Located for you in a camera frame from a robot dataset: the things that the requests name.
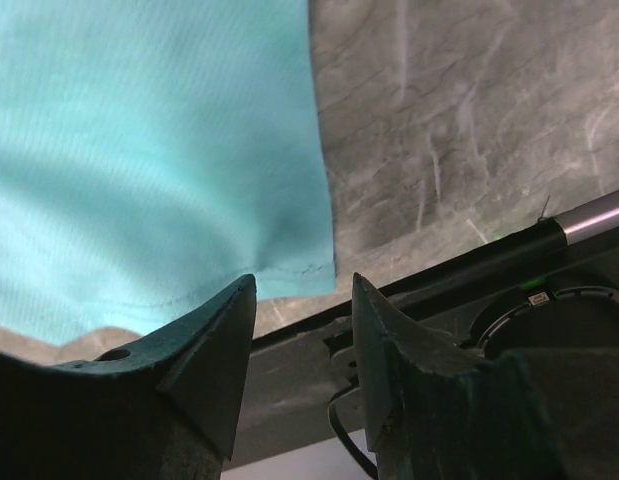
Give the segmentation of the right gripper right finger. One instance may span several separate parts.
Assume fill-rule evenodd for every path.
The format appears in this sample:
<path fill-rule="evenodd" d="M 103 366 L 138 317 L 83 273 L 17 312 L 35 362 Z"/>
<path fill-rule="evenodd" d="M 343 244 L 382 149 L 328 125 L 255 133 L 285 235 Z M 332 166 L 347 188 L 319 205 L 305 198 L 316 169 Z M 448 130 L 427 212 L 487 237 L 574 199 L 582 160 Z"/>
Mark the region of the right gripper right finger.
<path fill-rule="evenodd" d="M 360 274 L 352 322 L 367 443 L 382 479 L 561 479 L 520 353 L 487 361 L 412 320 Z"/>

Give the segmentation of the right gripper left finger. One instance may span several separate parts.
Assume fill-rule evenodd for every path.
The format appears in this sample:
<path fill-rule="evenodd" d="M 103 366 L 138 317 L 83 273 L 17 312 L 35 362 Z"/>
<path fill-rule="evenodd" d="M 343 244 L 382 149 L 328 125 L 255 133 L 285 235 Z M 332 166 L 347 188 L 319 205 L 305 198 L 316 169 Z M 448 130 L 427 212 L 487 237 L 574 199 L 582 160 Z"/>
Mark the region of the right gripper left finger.
<path fill-rule="evenodd" d="M 232 456 L 256 314 L 245 275 L 92 361 L 0 353 L 0 479 L 216 479 Z"/>

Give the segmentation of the teal t shirt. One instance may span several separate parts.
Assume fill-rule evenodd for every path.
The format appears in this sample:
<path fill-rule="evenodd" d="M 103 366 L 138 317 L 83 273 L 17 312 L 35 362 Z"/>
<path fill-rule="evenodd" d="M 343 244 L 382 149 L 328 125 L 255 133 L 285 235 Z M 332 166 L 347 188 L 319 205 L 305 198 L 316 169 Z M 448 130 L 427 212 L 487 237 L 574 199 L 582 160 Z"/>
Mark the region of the teal t shirt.
<path fill-rule="evenodd" d="M 0 326 L 335 289 L 304 1 L 0 1 Z"/>

